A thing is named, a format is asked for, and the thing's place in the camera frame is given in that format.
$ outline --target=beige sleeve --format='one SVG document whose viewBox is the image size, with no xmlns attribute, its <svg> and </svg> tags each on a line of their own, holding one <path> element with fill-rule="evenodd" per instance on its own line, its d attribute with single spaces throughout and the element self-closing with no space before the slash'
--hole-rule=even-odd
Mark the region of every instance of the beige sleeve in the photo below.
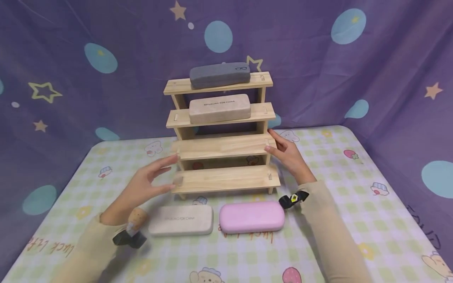
<svg viewBox="0 0 453 283">
<path fill-rule="evenodd" d="M 327 282 L 373 282 L 363 255 L 337 212 L 324 182 L 303 184 L 299 190 L 310 194 L 300 206 L 313 231 Z"/>
<path fill-rule="evenodd" d="M 117 246 L 113 238 L 126 224 L 106 226 L 95 216 L 80 236 L 74 251 L 57 271 L 52 283 L 94 283 L 115 257 Z"/>
</svg>

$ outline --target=person's right hand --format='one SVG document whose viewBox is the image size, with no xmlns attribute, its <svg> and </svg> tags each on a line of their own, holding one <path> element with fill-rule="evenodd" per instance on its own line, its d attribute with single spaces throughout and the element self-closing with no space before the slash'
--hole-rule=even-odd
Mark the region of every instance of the person's right hand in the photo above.
<svg viewBox="0 0 453 283">
<path fill-rule="evenodd" d="M 316 182 L 315 176 L 300 155 L 296 144 L 281 137 L 272 129 L 267 131 L 275 139 L 277 148 L 267 145 L 264 147 L 264 150 L 280 160 L 294 176 L 298 185 Z"/>
</svg>

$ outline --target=purple backdrop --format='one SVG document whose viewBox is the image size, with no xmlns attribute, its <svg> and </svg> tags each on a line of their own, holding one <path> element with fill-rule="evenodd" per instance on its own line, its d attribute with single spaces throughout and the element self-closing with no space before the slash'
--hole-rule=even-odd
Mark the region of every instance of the purple backdrop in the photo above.
<svg viewBox="0 0 453 283">
<path fill-rule="evenodd" d="M 174 135 L 166 81 L 238 61 L 270 71 L 273 126 L 352 129 L 452 266 L 452 10 L 451 0 L 0 2 L 0 275 L 52 203 L 30 206 L 30 193 L 59 195 L 102 139 Z"/>
</svg>

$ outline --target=wooden step shelf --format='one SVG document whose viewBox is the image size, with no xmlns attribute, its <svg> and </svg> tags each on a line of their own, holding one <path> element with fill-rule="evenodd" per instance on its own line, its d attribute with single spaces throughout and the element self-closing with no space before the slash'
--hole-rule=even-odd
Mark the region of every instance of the wooden step shelf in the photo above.
<svg viewBox="0 0 453 283">
<path fill-rule="evenodd" d="M 179 171 L 175 176 L 173 194 L 185 199 L 186 194 L 224 192 L 267 188 L 272 194 L 280 186 L 277 168 L 274 165 L 230 167 Z"/>
<path fill-rule="evenodd" d="M 250 82 L 238 83 L 229 86 L 218 86 L 202 89 L 193 89 L 190 79 L 176 79 L 169 80 L 164 89 L 165 95 L 178 95 L 178 94 L 191 94 L 191 93 L 202 93 L 202 92 L 213 92 L 213 91 L 233 91 L 239 89 L 250 89 L 250 88 L 262 88 L 271 87 L 274 85 L 269 72 L 255 72 L 250 73 Z"/>
<path fill-rule="evenodd" d="M 220 121 L 214 123 L 190 123 L 189 109 L 171 110 L 167 120 L 167 128 L 185 128 L 209 125 L 223 125 L 223 124 L 236 124 L 247 122 L 268 121 L 275 119 L 274 108 L 270 102 L 253 103 L 251 106 L 251 116 L 247 119 Z"/>
<path fill-rule="evenodd" d="M 199 160 L 267 154 L 264 147 L 277 147 L 274 138 L 266 134 L 251 134 L 212 139 L 177 140 L 171 147 L 179 160 Z"/>
</svg>

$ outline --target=checkered tablecloth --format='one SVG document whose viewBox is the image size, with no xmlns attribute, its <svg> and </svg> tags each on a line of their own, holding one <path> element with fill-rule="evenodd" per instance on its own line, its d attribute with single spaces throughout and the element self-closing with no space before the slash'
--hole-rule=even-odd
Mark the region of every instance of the checkered tablecloth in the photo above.
<svg viewBox="0 0 453 283">
<path fill-rule="evenodd" d="M 424 263 L 422 257 L 428 259 L 434 248 L 349 129 L 278 132 L 298 145 L 316 177 L 326 182 L 375 282 L 446 280 Z M 175 139 L 112 141 L 93 147 L 4 282 L 49 282 L 89 220 L 116 198 L 139 167 L 166 156 Z M 286 223 L 278 232 L 225 235 L 218 229 L 218 212 L 226 203 L 276 201 L 294 192 L 294 178 L 281 166 L 279 170 L 282 186 L 272 195 L 266 190 L 203 195 L 214 209 L 210 235 L 149 238 L 139 250 L 122 248 L 101 282 L 194 283 L 203 277 L 225 283 L 295 283 L 299 278 L 324 282 L 312 233 L 297 211 L 286 211 Z M 171 182 L 174 171 L 156 183 Z M 158 204 L 191 205 L 198 197 L 188 195 L 182 201 L 160 196 L 143 209 L 152 217 Z"/>
</svg>

